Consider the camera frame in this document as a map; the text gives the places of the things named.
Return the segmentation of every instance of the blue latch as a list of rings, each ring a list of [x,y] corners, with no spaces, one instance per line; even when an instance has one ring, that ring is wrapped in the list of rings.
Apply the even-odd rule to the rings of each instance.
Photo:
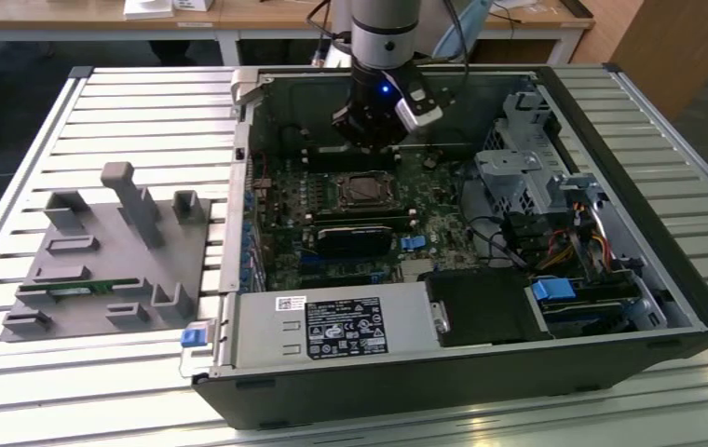
[[[575,298],[572,284],[565,278],[543,278],[531,286],[533,296],[541,300],[569,300]]]
[[[200,347],[208,344],[208,329],[186,328],[180,336],[182,347]]]
[[[401,237],[401,250],[416,250],[421,249],[427,245],[427,237]]]

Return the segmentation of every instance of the yellow wire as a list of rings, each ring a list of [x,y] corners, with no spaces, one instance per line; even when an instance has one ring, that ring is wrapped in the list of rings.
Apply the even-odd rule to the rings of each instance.
[[[548,268],[551,265],[560,263],[561,261],[564,261],[564,258],[567,258],[567,256],[571,254],[572,254],[572,246],[567,247],[565,250],[557,253],[556,256],[548,262],[545,262],[543,265],[537,267],[537,269],[543,270]]]
[[[601,237],[596,236],[596,235],[591,236],[591,238],[600,243],[600,249],[603,250],[601,260],[603,260],[603,264],[604,264],[605,263],[605,259],[609,257],[608,244],[605,243],[605,240]]]

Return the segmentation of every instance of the metal slatted table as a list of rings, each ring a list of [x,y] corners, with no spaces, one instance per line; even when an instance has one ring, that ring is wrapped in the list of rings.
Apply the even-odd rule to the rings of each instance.
[[[708,281],[708,167],[623,74],[599,66],[556,71]],[[154,199],[192,188],[213,200],[200,318],[214,315],[234,130],[230,75],[228,68],[97,69],[88,79],[68,80],[0,203],[0,332],[48,226],[48,192],[78,188],[89,202],[113,200],[100,187],[100,168],[112,160],[133,163],[136,183]],[[579,142],[567,138],[572,130],[564,135],[588,171]],[[242,432],[180,376],[178,336],[0,342],[0,445],[708,443],[708,351],[600,392]],[[209,352],[193,360],[202,363],[202,355]]]

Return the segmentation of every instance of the table leg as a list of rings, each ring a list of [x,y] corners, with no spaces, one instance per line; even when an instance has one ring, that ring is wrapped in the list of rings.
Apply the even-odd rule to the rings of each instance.
[[[238,53],[238,32],[234,30],[218,30],[216,41],[221,50],[221,59],[225,66],[237,67],[241,65],[241,55]]]
[[[563,65],[569,63],[577,42],[580,42],[580,36],[583,35],[581,29],[560,30],[561,36],[555,41],[553,51],[548,58],[548,64]]]

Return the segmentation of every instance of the black wire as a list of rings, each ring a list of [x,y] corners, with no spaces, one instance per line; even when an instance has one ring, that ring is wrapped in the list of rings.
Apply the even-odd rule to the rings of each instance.
[[[332,9],[332,0],[329,0],[326,2],[326,11],[324,12],[324,25],[322,25],[322,28],[324,30],[326,29],[326,22],[329,21],[329,9]],[[317,32],[317,48],[316,48],[316,53],[320,53],[320,50],[322,48],[322,45],[324,45],[324,32],[322,31],[318,31]]]
[[[493,3],[493,5],[505,11],[505,17],[497,16],[495,14],[492,14],[492,15],[496,16],[496,17],[500,17],[501,19],[507,19],[508,20],[508,26],[512,27],[512,32],[508,35],[508,45],[505,46],[505,56],[504,56],[504,59],[505,59],[504,62],[508,63],[508,61],[509,61],[508,60],[508,56],[511,54],[512,42],[515,41],[515,22],[520,23],[520,20],[512,19],[512,11],[509,11],[508,8],[504,5],[500,5],[497,3]]]
[[[326,8],[326,11],[329,11],[329,7],[330,7],[330,4],[332,4],[332,0],[321,0],[320,3],[316,5],[316,7],[313,7],[313,10],[309,11],[309,14],[306,14],[306,18],[304,19],[304,21],[306,22],[306,24],[309,26],[312,26],[313,28],[317,29],[317,31],[320,32],[321,35],[329,37],[329,44],[342,53],[348,54],[349,56],[352,55],[352,48],[350,46],[346,46],[341,43],[338,43],[336,41],[336,39],[338,38],[338,35],[336,35],[334,33],[332,33],[329,30],[326,30],[326,19],[324,19],[324,25],[321,26],[314,20],[313,20],[313,17],[316,16],[317,12],[320,11],[320,9],[322,7],[328,7]]]
[[[501,16],[500,14],[496,14],[495,12],[491,12],[489,15],[491,15],[492,17],[497,17],[499,19],[508,20],[508,21],[511,21],[512,23],[523,23],[523,20],[509,19],[508,17]]]
[[[473,232],[473,235],[483,240],[487,244],[489,244],[489,247],[495,247],[505,256],[508,257],[512,264],[521,270],[529,270],[529,265],[525,263],[525,261],[517,256],[516,253],[513,253],[511,250],[508,250],[505,247],[503,247],[495,240],[492,240],[489,237],[487,237],[476,228],[472,226],[469,227],[469,230]]]
[[[496,261],[496,260],[511,261],[511,258],[507,258],[503,256],[495,256],[495,254],[492,254],[492,249],[495,248],[495,245],[497,244],[495,242],[495,236],[500,236],[500,235],[503,235],[501,231],[496,231],[495,233],[492,233],[492,236],[489,237],[489,251],[487,252],[487,256],[483,256],[479,258],[479,261],[487,262],[487,266],[489,266],[492,261]]]
[[[480,220],[487,220],[492,224],[497,224],[497,225],[503,224],[503,219],[497,216],[476,216],[469,221],[467,221],[467,224],[471,225],[473,222],[480,221]]]
[[[313,20],[313,17],[316,16],[316,14],[320,11],[320,9],[322,7],[328,7],[330,3],[332,3],[332,0],[321,0],[320,3],[316,5],[316,7],[313,7],[313,10],[309,11],[309,14],[306,14],[306,19],[304,21],[306,21],[306,24],[309,26],[312,26],[313,28],[317,29],[317,31],[320,32],[321,35],[325,35],[330,39],[334,39],[334,35],[332,34],[332,32],[329,30],[326,30],[326,26],[325,25],[320,26],[316,23],[316,21]]]
[[[463,76],[463,82],[459,85],[459,90],[456,91],[453,97],[459,96],[459,94],[464,91],[464,87],[467,87],[467,78],[469,77],[469,51],[467,50],[467,40],[464,39],[464,30],[463,30],[463,23],[459,20],[459,14],[456,13],[456,8],[453,7],[453,4],[451,3],[451,0],[443,0],[443,3],[445,4],[445,9],[448,10],[448,15],[451,16],[451,21],[453,22],[453,28],[456,28],[456,34],[459,35],[461,48],[460,48],[460,54],[463,56],[463,63],[464,63],[464,76]]]

